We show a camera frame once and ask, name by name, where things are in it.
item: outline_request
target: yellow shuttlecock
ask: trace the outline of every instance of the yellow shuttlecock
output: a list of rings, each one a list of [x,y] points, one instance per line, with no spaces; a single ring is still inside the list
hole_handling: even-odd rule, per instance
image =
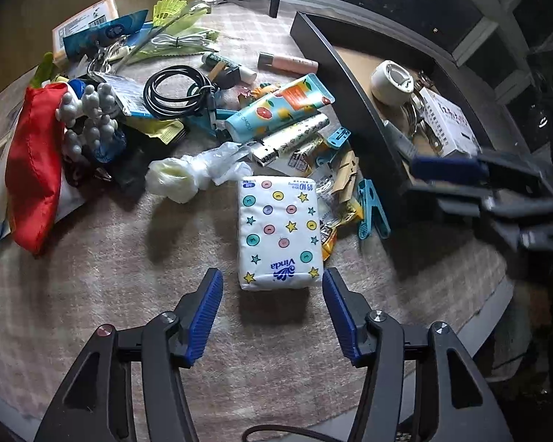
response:
[[[186,6],[186,0],[159,0],[154,5],[153,25],[161,26],[169,16],[180,12]]]

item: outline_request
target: vinda logo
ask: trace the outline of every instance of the vinda logo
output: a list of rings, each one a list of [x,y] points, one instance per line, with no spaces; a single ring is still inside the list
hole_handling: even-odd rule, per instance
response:
[[[273,277],[278,280],[284,281],[287,277],[293,277],[295,275],[295,261],[292,259],[285,259],[284,261],[271,264],[271,269],[274,269]]]

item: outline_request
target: table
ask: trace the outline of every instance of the table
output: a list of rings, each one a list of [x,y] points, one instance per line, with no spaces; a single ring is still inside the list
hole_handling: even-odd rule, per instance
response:
[[[221,31],[223,54],[255,67],[259,51],[301,56],[288,34],[293,16],[286,3],[276,19],[253,3],[229,3],[201,24]],[[121,74],[143,83],[165,66],[199,58],[152,59]],[[0,124],[30,75],[0,94]],[[261,72],[257,81],[292,78]],[[191,135],[177,153],[197,154],[212,144]],[[342,357],[320,289],[239,289],[236,215],[234,183],[210,187],[184,205],[146,194],[128,207],[111,189],[60,221],[39,258],[10,239],[1,242],[0,398],[40,418],[99,324],[143,324],[215,266],[224,275],[223,301],[205,355],[183,374],[202,441],[236,440],[248,426],[267,422],[307,426],[356,406],[364,372]],[[326,265],[400,322],[445,320],[457,331],[483,307],[505,269],[471,234],[424,224],[397,231],[384,244],[377,237],[359,243],[349,228]],[[145,440],[137,367],[134,408]]]

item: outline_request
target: paper packaging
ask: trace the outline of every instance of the paper packaging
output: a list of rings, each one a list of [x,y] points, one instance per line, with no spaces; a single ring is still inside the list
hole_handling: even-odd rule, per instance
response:
[[[350,150],[342,156],[340,168],[334,181],[332,193],[338,193],[339,201],[345,203],[350,201],[352,190],[354,190],[354,182],[358,173],[358,158],[354,155],[354,151]]]
[[[420,94],[426,103],[426,121],[442,143],[440,156],[475,156],[479,143],[461,108],[426,88],[422,88]]]
[[[324,264],[315,181],[252,176],[239,181],[237,194],[240,287],[320,285]]]
[[[115,0],[102,0],[75,14],[51,32],[53,40],[53,62],[61,66],[67,60],[63,38],[81,32],[106,21],[119,18]]]

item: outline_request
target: blue packet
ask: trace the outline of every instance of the blue packet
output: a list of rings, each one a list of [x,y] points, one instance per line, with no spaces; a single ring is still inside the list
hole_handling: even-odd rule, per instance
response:
[[[147,12],[136,11],[66,36],[63,38],[65,54],[70,61],[79,60],[85,54],[95,53],[97,42],[100,46],[109,46],[122,35],[137,33],[146,21]]]
[[[127,38],[127,46],[135,46],[137,43],[143,41],[150,33],[153,26],[153,21],[146,21],[146,23],[143,24],[142,29]]]

